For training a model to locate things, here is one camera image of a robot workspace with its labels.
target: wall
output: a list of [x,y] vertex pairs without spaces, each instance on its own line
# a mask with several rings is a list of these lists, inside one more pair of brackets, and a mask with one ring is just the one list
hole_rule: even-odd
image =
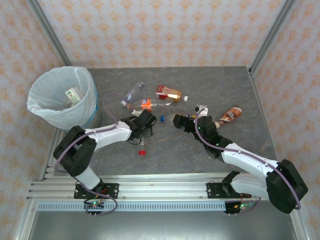
[[62,65],[25,0],[0,3],[0,239],[13,239],[54,128],[27,110],[32,83]]
[[250,66],[285,0],[39,0],[73,65]]
[[308,224],[320,239],[320,4],[298,0],[254,76],[279,159],[291,160],[309,193]]

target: small red object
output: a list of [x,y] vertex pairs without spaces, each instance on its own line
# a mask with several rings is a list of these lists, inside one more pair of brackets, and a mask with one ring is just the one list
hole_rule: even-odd
[[139,151],[139,155],[142,155],[142,156],[146,155],[146,151],[145,150],[140,150]]

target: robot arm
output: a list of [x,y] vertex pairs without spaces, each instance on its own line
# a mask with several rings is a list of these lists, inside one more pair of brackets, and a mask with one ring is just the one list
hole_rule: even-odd
[[76,178],[86,188],[101,193],[104,183],[89,166],[94,151],[116,142],[140,139],[146,131],[152,132],[152,126],[156,120],[154,115],[144,110],[139,116],[121,119],[114,128],[112,125],[95,129],[82,129],[80,126],[74,126],[56,147],[53,156],[58,159],[74,140],[85,134],[93,133],[79,141],[78,146],[73,146],[68,150],[60,164],[71,177]]
[[[212,158],[235,165],[254,175],[252,177],[233,171],[222,183],[207,184],[207,186],[214,186],[213,189],[208,187],[210,189],[208,197],[238,198],[239,194],[246,193],[269,199],[277,209],[284,213],[290,213],[297,205],[297,201],[287,183],[293,188],[299,200],[308,192],[306,184],[292,162],[286,159],[281,162],[266,159],[239,147],[236,143],[219,135],[211,116],[207,116],[207,107],[199,106],[195,110],[198,112],[200,108],[204,108],[204,110],[200,111],[197,130],[195,119],[185,115],[176,114],[173,118],[174,126],[178,129],[184,127],[185,132],[192,133]],[[218,149],[207,145],[202,139]],[[275,170],[281,172],[285,180]]]

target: orange label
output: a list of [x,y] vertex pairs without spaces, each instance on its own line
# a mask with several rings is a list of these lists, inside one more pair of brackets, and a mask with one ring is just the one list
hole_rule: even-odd
[[142,109],[148,110],[150,112],[152,110],[151,99],[142,99],[141,107]]

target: label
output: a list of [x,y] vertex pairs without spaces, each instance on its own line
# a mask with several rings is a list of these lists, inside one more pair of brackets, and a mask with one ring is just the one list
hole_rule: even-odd
[[174,102],[179,102],[180,96],[181,92],[173,88],[163,85],[158,85],[158,87],[156,88],[155,97],[158,99],[171,98]]
[[150,98],[142,99],[141,108],[148,110],[150,112],[152,110],[151,99]]
[[125,100],[127,100],[128,102],[131,99],[131,92],[127,94],[127,96],[124,97]]

